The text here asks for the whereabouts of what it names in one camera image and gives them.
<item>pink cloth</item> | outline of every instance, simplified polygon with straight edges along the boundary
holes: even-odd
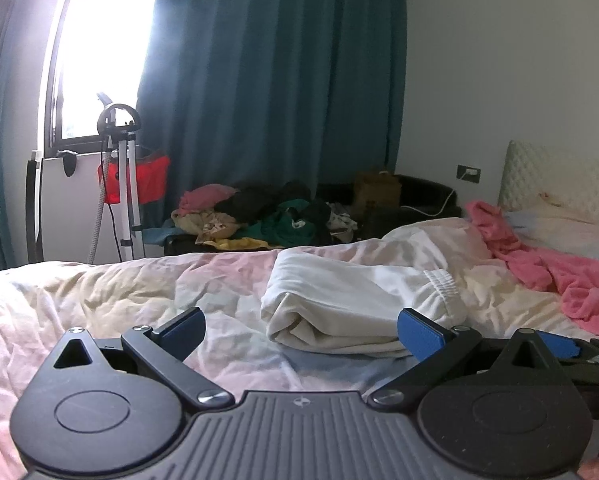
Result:
[[[528,288],[557,291],[562,312],[578,326],[599,335],[599,261],[519,241],[499,207],[475,201],[466,209],[493,256]]]
[[[184,191],[180,199],[178,216],[185,216],[189,213],[199,213],[204,209],[213,209],[215,204],[232,197],[237,189],[222,184],[207,184],[198,187],[192,191]]]

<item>white wall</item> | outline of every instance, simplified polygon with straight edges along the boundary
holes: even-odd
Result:
[[[407,0],[397,170],[496,202],[509,140],[599,158],[599,0]],[[481,168],[480,184],[455,179]]]
[[[59,0],[20,0],[26,19],[14,49],[4,110],[4,189],[8,224],[17,265],[27,263],[24,225],[26,161],[42,147],[38,112],[40,89],[46,80],[45,60]],[[99,154],[81,155],[75,174],[64,175],[61,159],[44,162],[42,240],[47,261],[86,262],[96,217]],[[160,255],[161,250],[151,255]],[[96,264],[118,261],[109,211],[105,208]]]
[[[40,84],[58,0],[20,0],[26,19],[14,48],[4,106],[4,193],[17,265],[27,262],[24,228],[26,161],[38,145]]]

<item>blue tab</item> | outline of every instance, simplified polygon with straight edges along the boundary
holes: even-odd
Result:
[[[446,345],[444,336],[432,326],[410,315],[406,310],[397,317],[399,341],[419,362],[441,350]]]
[[[582,351],[577,343],[563,335],[551,334],[537,330],[537,334],[542,338],[542,341],[553,352],[553,355],[558,359],[573,359],[579,356]]]
[[[206,318],[201,310],[164,333],[160,346],[177,360],[183,361],[204,341]]]

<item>bright window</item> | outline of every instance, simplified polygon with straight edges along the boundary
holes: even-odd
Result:
[[[154,1],[68,0],[48,95],[51,148],[99,151],[98,92],[135,106]]]

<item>window frame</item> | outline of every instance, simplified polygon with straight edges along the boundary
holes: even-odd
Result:
[[[58,64],[58,54],[70,3],[71,0],[64,0],[62,4],[49,63],[44,104],[44,155],[47,158],[57,156],[61,150],[71,150],[76,153],[99,153],[101,150],[101,139],[97,134],[70,139],[62,137],[61,110],[64,104],[64,88],[62,85],[64,70]]]

